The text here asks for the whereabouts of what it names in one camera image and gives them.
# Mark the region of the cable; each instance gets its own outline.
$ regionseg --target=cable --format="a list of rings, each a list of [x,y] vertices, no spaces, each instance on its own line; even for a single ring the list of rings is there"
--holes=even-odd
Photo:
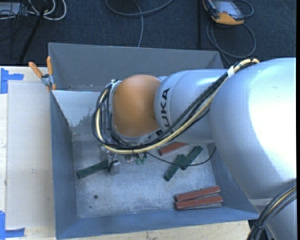
[[[122,145],[121,148],[117,148],[118,145],[113,145],[112,143],[107,143],[102,135],[102,129],[101,129],[101,106],[102,103],[105,101],[107,98],[107,95],[110,93],[110,87],[106,87],[105,90],[100,94],[98,98],[98,102],[96,104],[96,109],[95,112],[93,113],[92,121],[91,121],[91,126],[92,126],[92,131],[96,138],[103,144],[103,146],[108,149],[109,151],[117,154],[134,154],[134,153],[144,153],[149,150],[155,149],[170,140],[176,138],[178,135],[180,135],[183,131],[185,131],[188,127],[190,127],[194,122],[197,121],[199,117],[201,117],[202,113],[206,111],[206,109],[209,108],[214,96],[218,92],[219,88],[222,86],[222,84],[229,78],[229,73],[233,72],[233,74],[237,73],[239,70],[241,70],[246,64],[255,64],[259,63],[257,59],[245,59],[241,61],[240,63],[236,64],[235,66],[232,66],[228,72],[226,72],[223,76],[221,76],[219,79],[221,79],[221,83],[217,85],[217,87],[214,87],[213,84],[213,91],[208,94],[208,97],[205,97],[205,103],[201,108],[196,108],[197,110],[193,114],[193,116],[189,119],[187,119],[177,130],[175,130],[173,133],[170,135],[166,136],[163,139],[160,139],[156,143],[152,144],[144,144],[141,147],[129,147],[126,145]]]
[[[256,41],[256,37],[255,37],[254,33],[252,32],[252,30],[245,23],[242,23],[242,25],[248,29],[249,33],[251,34],[251,36],[253,38],[253,48],[248,54],[245,54],[245,55],[235,55],[235,54],[231,54],[231,53],[221,49],[220,46],[217,44],[217,41],[216,41],[216,38],[215,38],[215,35],[214,35],[213,29],[214,29],[215,25],[212,25],[212,27],[211,27],[211,36],[209,34],[209,28],[211,26],[211,21],[206,26],[206,35],[207,35],[208,39],[221,52],[222,56],[224,57],[224,59],[227,61],[227,63],[229,65],[231,65],[231,64],[228,61],[228,59],[225,57],[225,55],[228,55],[228,56],[233,57],[233,58],[242,59],[242,58],[246,58],[246,57],[251,56],[256,50],[257,41]]]
[[[263,209],[257,221],[254,223],[246,240],[258,240],[262,231],[265,229],[267,222],[278,214],[288,204],[297,198],[297,183],[276,195],[271,202]]]
[[[254,10],[253,6],[249,2],[247,2],[246,0],[231,0],[231,1],[232,2],[237,2],[237,1],[244,2],[250,7],[251,12],[249,14],[243,15],[244,18],[251,17],[255,13],[255,10]]]
[[[52,3],[53,3],[52,9],[51,9],[50,11],[48,11],[48,12],[45,12],[45,13],[43,14],[43,17],[44,17],[45,19],[47,19],[47,20],[50,20],[50,21],[59,21],[59,20],[62,20],[62,19],[66,16],[66,14],[67,14],[67,4],[66,4],[66,1],[65,1],[65,0],[61,0],[61,1],[62,1],[62,4],[63,4],[63,7],[64,7],[64,12],[63,12],[62,16],[57,17],[57,18],[53,18],[53,17],[48,17],[48,16],[47,16],[47,15],[51,14],[52,12],[54,12],[54,10],[55,10],[55,8],[56,8],[56,2],[55,2],[55,0],[52,0]],[[32,1],[31,1],[31,0],[28,0],[28,2],[29,2],[29,4],[31,5],[31,6],[30,6],[31,9],[34,10],[34,12],[33,12],[33,11],[29,11],[29,13],[30,13],[30,14],[39,15],[40,12],[35,8],[35,6],[33,5]]]
[[[151,13],[154,13],[154,12],[157,12],[161,9],[163,9],[164,7],[168,6],[169,4],[172,3],[173,0],[170,0],[169,2],[167,2],[166,4],[158,7],[158,8],[155,8],[155,9],[151,9],[151,10],[147,10],[147,11],[144,11],[144,12],[138,12],[138,13],[123,13],[123,12],[119,12],[119,11],[116,11],[114,9],[112,9],[109,4],[108,4],[108,0],[105,0],[105,4],[106,6],[111,10],[113,11],[114,13],[116,14],[120,14],[120,15],[123,15],[123,16],[140,16],[140,15],[146,15],[146,14],[151,14]]]
[[[209,155],[209,158],[208,158],[207,160],[205,160],[205,161],[203,161],[203,162],[195,163],[195,164],[189,164],[189,165],[187,165],[187,166],[200,166],[200,165],[203,165],[203,164],[207,163],[207,162],[212,158],[212,156],[214,155],[216,149],[217,149],[217,147],[214,147],[214,149],[213,149],[211,155]],[[155,156],[154,154],[149,153],[148,151],[146,151],[145,153],[147,153],[147,154],[149,154],[150,156],[154,157],[155,159],[158,159],[158,160],[160,160],[160,161],[162,161],[162,162],[165,162],[165,163],[167,163],[167,164],[170,164],[170,165],[173,165],[173,166],[179,166],[179,167],[182,166],[182,164],[176,164],[176,163],[169,162],[169,161],[167,161],[167,160],[161,159],[161,158]]]
[[[140,16],[141,17],[141,33],[140,33],[140,38],[139,38],[139,42],[138,42],[138,45],[137,47],[139,48],[140,45],[141,45],[141,41],[142,41],[142,37],[143,37],[143,33],[144,33],[144,18],[143,16],[144,15],[149,15],[151,13],[154,13],[154,12],[157,12],[161,9],[163,9],[164,7],[168,6],[173,0],[170,0],[169,2],[167,2],[166,4],[158,7],[158,8],[155,8],[155,9],[152,9],[152,10],[148,10],[148,11],[144,11],[142,12],[141,9],[140,9],[140,6],[138,5],[138,3],[135,1],[135,0],[131,0],[133,1],[133,3],[136,5],[136,7],[138,8],[139,12],[138,13],[123,13],[123,12],[119,12],[117,10],[114,10],[113,8],[111,8],[111,6],[109,5],[108,3],[108,0],[105,0],[105,4],[106,6],[114,13],[116,14],[119,14],[119,15],[122,15],[122,16]]]

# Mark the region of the power cord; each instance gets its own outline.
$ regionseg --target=power cord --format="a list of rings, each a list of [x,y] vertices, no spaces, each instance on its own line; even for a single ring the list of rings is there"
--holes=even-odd
[[[147,10],[147,11],[143,11],[143,12],[141,11],[140,6],[138,5],[138,3],[135,0],[131,0],[131,1],[137,6],[139,12],[137,12],[137,13],[123,13],[123,12],[114,10],[109,5],[108,0],[105,0],[105,4],[112,12],[114,12],[116,14],[119,14],[119,15],[122,15],[122,16],[128,16],[128,17],[140,16],[140,18],[141,18],[141,34],[140,34],[139,42],[138,42],[138,45],[137,45],[137,47],[139,48],[140,45],[141,45],[143,32],[144,32],[144,18],[143,18],[143,16],[144,15],[150,15],[152,13],[158,12],[159,10],[161,10],[161,9],[165,8],[166,6],[168,6],[169,4],[171,4],[173,0],[168,1],[167,3],[165,3],[164,5],[162,5],[160,7],[157,7],[155,9],[151,9],[151,10]]]
[[[60,16],[60,17],[49,17],[47,15],[50,15],[52,14],[55,9],[56,9],[56,1],[55,0],[51,0],[52,3],[53,3],[53,6],[52,6],[52,9],[45,12],[43,14],[43,18],[46,19],[46,20],[49,20],[49,21],[60,21],[62,20],[66,14],[67,14],[67,4],[66,4],[66,1],[65,0],[61,0],[62,2],[62,5],[63,5],[63,14]],[[33,5],[32,1],[31,0],[28,0],[29,4],[30,4],[30,9],[32,9],[33,11],[29,10],[28,13],[29,14],[34,14],[34,15],[37,15],[39,16],[40,15],[40,12],[37,10],[37,8]]]

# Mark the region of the white cable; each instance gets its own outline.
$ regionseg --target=white cable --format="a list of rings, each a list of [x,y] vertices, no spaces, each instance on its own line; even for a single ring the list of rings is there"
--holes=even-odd
[[[31,0],[28,0],[28,1],[31,4],[31,8],[35,11],[35,13],[31,12],[31,11],[29,13],[39,15],[40,14],[39,11],[32,5]],[[50,21],[59,21],[59,20],[62,20],[66,16],[66,14],[67,14],[67,5],[66,5],[66,1],[65,0],[61,0],[61,1],[62,1],[62,4],[63,4],[63,7],[64,7],[64,12],[63,12],[62,16],[60,16],[58,18],[52,18],[52,17],[46,16],[48,14],[51,14],[55,10],[55,8],[56,8],[56,2],[55,2],[55,0],[52,0],[52,2],[53,2],[53,8],[49,12],[44,13],[43,17],[45,19],[47,19],[47,20],[50,20]]]
[[[33,11],[29,11],[29,13],[30,13],[30,14],[39,15],[40,12],[34,7],[34,5],[32,4],[32,1],[31,1],[31,0],[28,0],[28,2],[29,2],[29,4],[31,5],[31,8],[34,10],[34,12],[33,12]],[[43,14],[44,16],[45,16],[45,15],[51,14],[51,13],[55,10],[55,8],[56,8],[56,1],[55,1],[55,0],[52,0],[52,2],[53,2],[53,8],[52,8],[50,11],[44,13],[44,14]]]

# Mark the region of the electronic device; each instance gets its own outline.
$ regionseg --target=electronic device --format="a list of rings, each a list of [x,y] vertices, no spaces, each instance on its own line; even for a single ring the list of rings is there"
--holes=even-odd
[[[240,25],[245,16],[231,0],[202,0],[203,7],[209,18],[222,25]]]

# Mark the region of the yellow cable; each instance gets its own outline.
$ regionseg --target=yellow cable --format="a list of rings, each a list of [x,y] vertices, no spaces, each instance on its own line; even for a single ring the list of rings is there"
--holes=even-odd
[[[247,64],[247,63],[259,63],[259,61],[257,59],[245,59],[243,61],[241,61],[236,67],[234,67],[233,71],[234,73],[236,73],[243,65]],[[224,79],[224,81],[220,84],[220,86],[214,90],[213,94],[211,94],[210,98],[207,100],[207,102],[187,121],[185,122],[182,126],[180,126],[175,132],[173,132],[172,134],[170,134],[169,136],[167,136],[166,138],[164,138],[163,140],[159,141],[158,143],[152,144],[150,146],[144,147],[144,148],[139,148],[139,149],[116,149],[113,148],[111,146],[108,146],[106,144],[103,144],[103,146],[113,152],[113,153],[117,153],[117,154],[132,154],[132,153],[143,153],[152,149],[155,149],[161,145],[164,145],[165,143],[169,142],[170,140],[172,140],[173,138],[175,138],[176,136],[180,135],[185,129],[187,129],[188,126],[190,126],[196,119],[197,117],[205,110],[209,107],[209,105],[211,104],[214,96],[216,95],[216,93],[218,92],[219,88],[229,79],[229,77],[226,77]],[[106,95],[106,92],[104,92],[101,96],[100,102],[102,101],[103,97]],[[100,128],[99,128],[99,120],[100,120],[100,109],[99,108],[96,112],[96,120],[95,120],[95,128],[96,128],[96,132],[98,137],[103,141],[101,132],[100,132]]]

